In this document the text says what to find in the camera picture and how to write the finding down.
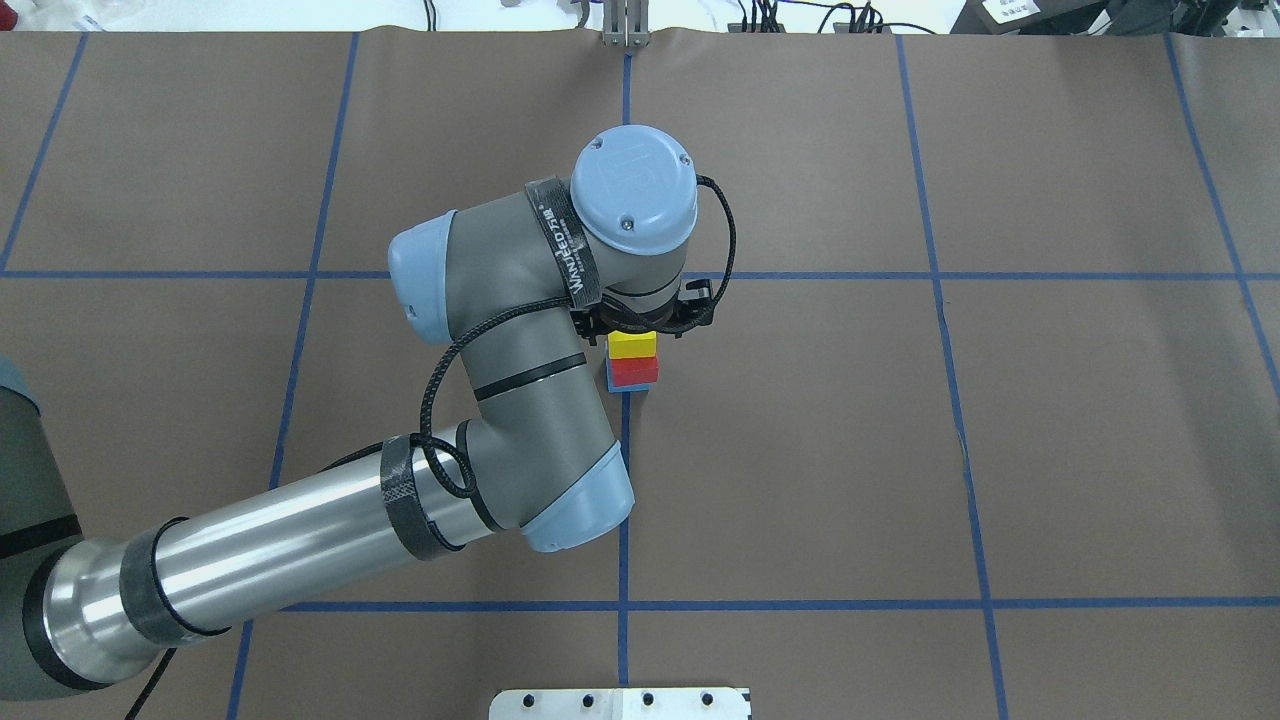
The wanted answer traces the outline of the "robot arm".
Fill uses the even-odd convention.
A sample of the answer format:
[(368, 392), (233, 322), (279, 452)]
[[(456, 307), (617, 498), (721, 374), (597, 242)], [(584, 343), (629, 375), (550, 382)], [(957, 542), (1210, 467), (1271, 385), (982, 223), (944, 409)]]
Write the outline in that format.
[(42, 410), (3, 359), (3, 700), (110, 688), (506, 530), (544, 553), (613, 530), (635, 497), (586, 345), (712, 315), (707, 284), (682, 281), (712, 186), (668, 132), (618, 126), (566, 177), (399, 232), (390, 286), (435, 356), (396, 425), (320, 471), (127, 539), (83, 533)]

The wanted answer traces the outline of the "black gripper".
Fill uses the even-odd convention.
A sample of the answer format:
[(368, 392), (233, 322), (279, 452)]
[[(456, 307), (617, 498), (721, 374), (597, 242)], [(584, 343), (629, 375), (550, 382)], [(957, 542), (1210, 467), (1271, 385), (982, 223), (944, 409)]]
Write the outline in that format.
[(572, 310), (573, 328), (579, 336), (607, 336), (611, 332), (637, 334), (649, 332), (660, 319), (660, 307), (641, 311), (617, 296), (603, 296), (590, 307)]

